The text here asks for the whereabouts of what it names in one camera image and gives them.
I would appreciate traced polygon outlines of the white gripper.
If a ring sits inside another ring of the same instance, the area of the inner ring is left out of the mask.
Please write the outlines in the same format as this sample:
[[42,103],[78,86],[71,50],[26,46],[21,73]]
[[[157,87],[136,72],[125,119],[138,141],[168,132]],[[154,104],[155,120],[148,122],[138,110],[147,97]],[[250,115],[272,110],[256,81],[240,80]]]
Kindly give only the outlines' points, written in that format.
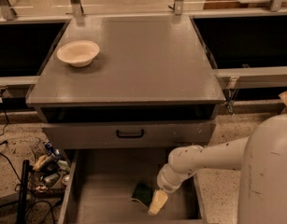
[[181,175],[176,173],[169,164],[165,164],[157,175],[157,185],[159,190],[153,193],[149,214],[156,216],[164,207],[168,195],[166,193],[174,193],[179,189],[183,180]]

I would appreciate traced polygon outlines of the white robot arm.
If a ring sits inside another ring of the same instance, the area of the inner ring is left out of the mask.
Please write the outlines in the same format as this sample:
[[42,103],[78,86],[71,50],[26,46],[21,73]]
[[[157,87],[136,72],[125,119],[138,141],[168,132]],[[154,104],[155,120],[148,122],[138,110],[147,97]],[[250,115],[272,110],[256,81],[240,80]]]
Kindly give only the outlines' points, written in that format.
[[287,224],[287,114],[262,122],[248,137],[212,147],[177,147],[157,175],[149,214],[200,169],[241,172],[237,224]]

